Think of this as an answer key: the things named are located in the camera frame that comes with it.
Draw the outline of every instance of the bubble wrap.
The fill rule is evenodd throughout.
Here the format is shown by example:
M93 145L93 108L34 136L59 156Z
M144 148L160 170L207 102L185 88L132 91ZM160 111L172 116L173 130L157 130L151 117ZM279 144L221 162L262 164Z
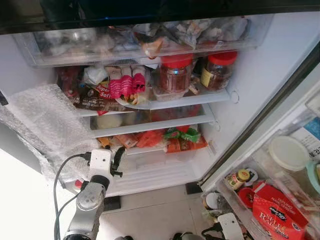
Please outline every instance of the bubble wrap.
M56 84L28 89L7 100L9 104L0 107L0 121L25 140L47 179L53 179L52 172L56 173L68 157L99 147L89 126ZM61 178L88 179L88 171L83 158L74 158L63 168Z

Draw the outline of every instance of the jar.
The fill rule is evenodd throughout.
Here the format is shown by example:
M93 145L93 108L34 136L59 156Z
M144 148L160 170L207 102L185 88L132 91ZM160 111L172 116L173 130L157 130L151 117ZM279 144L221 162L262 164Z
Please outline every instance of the jar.
M236 51L209 55L202 69L201 83L209 90L224 89L232 75L236 58Z
M192 54L163 56L159 87L169 93L186 91L190 85Z
M233 172L225 177L226 183L232 190L239 189L245 181L250 178L250 172L245 169L240 169L238 172Z

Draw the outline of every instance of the black base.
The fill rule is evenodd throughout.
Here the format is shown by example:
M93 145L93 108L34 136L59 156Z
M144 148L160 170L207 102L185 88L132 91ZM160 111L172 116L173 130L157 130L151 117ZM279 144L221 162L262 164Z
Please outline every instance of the black base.
M187 183L185 185L185 189L186 189L186 194L188 195L202 193L202 189L196 181Z
M111 211L111 210L116 210L121 208L121 201L120 201L120 196L111 196L111 197L106 197L103 201L104 203L104 209L103 211Z

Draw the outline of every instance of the black cable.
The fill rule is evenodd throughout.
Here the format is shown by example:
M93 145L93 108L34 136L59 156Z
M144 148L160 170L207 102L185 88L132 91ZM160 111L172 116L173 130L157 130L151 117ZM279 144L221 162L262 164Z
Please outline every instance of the black cable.
M60 232L59 232L59 236L58 236L58 224L59 224L59 217L60 217L60 214L62 213L62 210L71 202L73 201L74 199L76 199L79 195L79 193L77 193L74 197L72 197L70 200L68 200L59 210L57 216L55 217L55 222L54 222L54 240L58 240L60 239Z
M81 154L75 154L72 155L70 157L68 157L60 166L59 170L57 171L56 175L55 175L55 179L54 179L54 183L53 183L53 201L54 201L54 210L55 210L55 217L57 218L58 216L58 201L57 201L57 183L58 183L58 179L59 179L59 175L63 169L63 167L67 164L67 162L69 162L71 159L76 158L76 157L81 157L84 158L87 161L90 161L91 158L91 152L86 152L86 153L81 153ZM57 218L57 227L55 229L55 232L57 232L57 236L58 239L60 240L60 224L59 224L59 218Z

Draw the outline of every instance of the refrigerator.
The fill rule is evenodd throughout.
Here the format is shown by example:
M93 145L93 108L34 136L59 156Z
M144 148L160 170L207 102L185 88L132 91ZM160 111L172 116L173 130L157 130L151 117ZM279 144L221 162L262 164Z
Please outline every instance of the refrigerator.
M234 14L229 13L226 18L231 20L230 15ZM177 153L165 153L162 148L128 149L119 166L123 177L114 177L106 197L198 182L205 193L217 190L224 196L254 239L270 239L253 212L225 181L230 173L253 168L295 204L309 222L311 237L319 239L320 204L314 189L305 184L309 179L295 179L294 173L277 164L270 156L268 144L278 136L291 136L320 117L320 12L266 12L240 18L251 24L241 40L194 48L169 45L153 59L145 51L125 44L112 53L92 54L74 40L72 44L80 51L59 56L57 52L66 48L60 41L49 55L43 54L44 48L39 46L39 38L46 34L43 28L29 28L42 31L37 35L23 25L13 26L15 30L7 27L13 34L0 35L0 120L16 132L27 151L33 152L49 181L67 157L99 148L95 138L198 124L207 147ZM52 39L66 32L79 33L73 26L65 28L51 32ZM192 116L164 116L155 122L94 129L92 118L97 112L75 108L57 86L56 67L133 64L156 68L162 57L169 54L193 53L203 57L231 50L237 50L238 55L225 89L170 101L153 100L142 107L152 111L199 108ZM5 140L6 134L1 133L1 138ZM83 160L70 162L62 172L61 183L85 180L88 169ZM309 208L299 202L296 192L305 195Z

